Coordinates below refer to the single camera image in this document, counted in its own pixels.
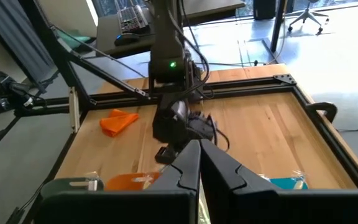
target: wooden table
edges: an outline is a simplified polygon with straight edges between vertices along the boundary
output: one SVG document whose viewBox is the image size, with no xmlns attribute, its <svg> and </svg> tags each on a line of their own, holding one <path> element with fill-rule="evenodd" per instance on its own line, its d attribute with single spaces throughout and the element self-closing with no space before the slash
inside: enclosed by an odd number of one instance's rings
<svg viewBox="0 0 358 224">
<path fill-rule="evenodd" d="M 271 77 L 289 73 L 285 65 L 221 70 L 211 73 L 209 82 Z M 147 88 L 147 79 L 127 81 Z M 100 93 L 119 91 L 105 83 Z M 211 113 L 218 127 L 229 136 L 229 155 L 257 174 L 270 178 L 306 174 L 312 189 L 352 189 L 354 183 L 324 142 L 313 123 L 291 93 L 242 96 L 208 100 L 193 106 Z M 105 136 L 99 120 L 110 110 L 90 111 L 76 135 L 56 178 L 84 176 L 96 171 L 103 181 L 115 175 L 150 172 L 161 168 L 154 161 L 160 144 L 152 137 L 156 106 L 120 108 L 139 113 L 140 118 L 115 138 Z M 331 131 L 358 165 L 358 158 L 331 123 Z M 226 148 L 223 138 L 219 147 Z"/>
</svg>

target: teal object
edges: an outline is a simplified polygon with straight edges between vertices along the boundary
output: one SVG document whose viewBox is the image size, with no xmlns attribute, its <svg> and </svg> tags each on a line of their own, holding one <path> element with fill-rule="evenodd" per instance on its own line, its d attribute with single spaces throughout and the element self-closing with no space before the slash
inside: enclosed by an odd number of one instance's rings
<svg viewBox="0 0 358 224">
<path fill-rule="evenodd" d="M 270 179 L 271 183 L 285 190 L 293 190 L 298 180 L 299 178 L 293 178 L 293 177 Z M 309 189 L 308 185 L 306 183 L 303 183 L 302 190 L 307 190 L 307 189 Z"/>
<path fill-rule="evenodd" d="M 67 32 L 68 34 L 72 35 L 76 40 L 79 40 L 81 42 L 86 42 L 87 40 L 90 40 L 90 37 L 81 36 L 80 33 L 77 30 L 71 30 Z M 67 36 L 60 30 L 57 31 L 57 34 L 59 37 L 63 39 L 63 41 L 71 48 L 74 49 L 81 44 L 75 40 L 73 40 L 71 37 Z"/>
</svg>

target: desk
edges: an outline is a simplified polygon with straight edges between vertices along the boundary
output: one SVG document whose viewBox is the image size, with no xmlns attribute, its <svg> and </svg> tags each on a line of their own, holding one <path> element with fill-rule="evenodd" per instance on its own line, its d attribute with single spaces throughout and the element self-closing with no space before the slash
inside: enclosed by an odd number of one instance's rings
<svg viewBox="0 0 358 224">
<path fill-rule="evenodd" d="M 209 82 L 271 77 L 287 74 L 285 65 L 221 70 L 211 73 Z M 147 79 L 127 81 L 147 88 Z M 105 83 L 100 93 L 118 89 Z M 211 113 L 218 127 L 231 141 L 229 154 L 257 174 L 270 178 L 291 177 L 294 171 L 306 174 L 312 189 L 353 189 L 354 183 L 291 93 L 242 96 L 208 100 L 194 108 Z M 156 106 L 121 108 L 139 113 L 140 118 L 115 138 L 105 136 L 99 120 L 110 110 L 90 111 L 78 131 L 56 178 L 84 176 L 96 171 L 103 181 L 130 172 L 150 172 L 161 168 L 154 155 L 162 144 L 152 137 Z M 330 130 L 358 159 L 326 119 Z M 219 147 L 226 143 L 219 138 Z"/>
<path fill-rule="evenodd" d="M 193 25 L 234 16 L 236 9 L 244 6 L 240 0 L 185 0 L 184 3 L 187 18 Z M 150 33 L 153 33 L 152 16 L 148 9 L 143 9 L 143 13 L 150 22 Z M 119 58 L 148 51 L 154 43 L 154 37 L 149 35 L 141 37 L 139 42 L 116 47 L 114 39 L 119 34 L 121 30 L 116 14 L 99 18 L 96 48 Z"/>
</svg>

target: floor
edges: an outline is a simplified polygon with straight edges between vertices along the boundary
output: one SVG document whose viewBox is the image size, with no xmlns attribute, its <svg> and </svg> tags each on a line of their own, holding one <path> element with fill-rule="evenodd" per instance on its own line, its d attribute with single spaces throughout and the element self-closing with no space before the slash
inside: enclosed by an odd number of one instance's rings
<svg viewBox="0 0 358 224">
<path fill-rule="evenodd" d="M 324 13 L 329 14 L 331 20 L 319 36 L 315 35 L 318 26 L 311 21 L 303 26 L 295 24 L 291 34 L 285 32 L 287 38 L 278 60 L 290 67 L 298 83 L 316 101 L 332 101 L 337 105 L 339 112 L 334 125 L 358 155 L 358 131 L 343 130 L 358 129 L 358 8 Z M 287 18 L 287 26 L 292 19 Z M 211 69 L 220 70 L 251 66 L 255 60 L 271 61 L 272 56 L 266 51 L 262 39 L 270 38 L 272 27 L 273 21 L 243 20 L 208 24 L 193 30 L 202 53 L 212 63 Z M 139 77 L 108 58 L 89 60 L 115 77 Z M 121 61 L 147 76 L 148 53 Z M 75 70 L 89 94 L 95 93 L 103 83 L 82 68 L 75 66 Z M 61 76 L 47 91 L 41 96 L 68 95 Z M 11 111 L 0 114 L 0 130 L 13 118 Z M 66 114 L 22 118 L 0 142 L 0 223 L 8 219 L 16 206 L 22 206 L 31 198 L 50 172 L 70 131 Z"/>
</svg>

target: curtain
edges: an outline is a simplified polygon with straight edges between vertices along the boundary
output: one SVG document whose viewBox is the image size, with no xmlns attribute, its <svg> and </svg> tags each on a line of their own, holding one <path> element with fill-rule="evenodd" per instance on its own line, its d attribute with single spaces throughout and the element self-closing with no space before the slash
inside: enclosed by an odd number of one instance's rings
<svg viewBox="0 0 358 224">
<path fill-rule="evenodd" d="M 0 0 L 0 41 L 27 78 L 45 92 L 41 81 L 54 64 L 18 0 Z"/>
</svg>

